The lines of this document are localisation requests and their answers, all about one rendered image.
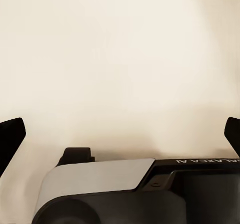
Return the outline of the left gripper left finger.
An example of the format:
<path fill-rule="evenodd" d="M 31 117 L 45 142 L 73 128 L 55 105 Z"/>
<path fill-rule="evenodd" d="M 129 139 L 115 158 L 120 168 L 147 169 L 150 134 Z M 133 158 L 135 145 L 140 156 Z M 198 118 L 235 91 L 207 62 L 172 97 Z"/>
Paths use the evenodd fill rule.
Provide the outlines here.
<path fill-rule="evenodd" d="M 25 137 L 26 129 L 22 117 L 0 123 L 0 177 Z"/>

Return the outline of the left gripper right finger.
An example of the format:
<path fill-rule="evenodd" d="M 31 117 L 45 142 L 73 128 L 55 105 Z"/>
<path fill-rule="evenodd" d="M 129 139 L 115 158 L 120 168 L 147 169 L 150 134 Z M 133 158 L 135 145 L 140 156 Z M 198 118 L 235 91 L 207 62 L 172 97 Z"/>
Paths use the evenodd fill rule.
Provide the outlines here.
<path fill-rule="evenodd" d="M 240 157 L 240 119 L 229 117 L 225 125 L 224 135 Z"/>

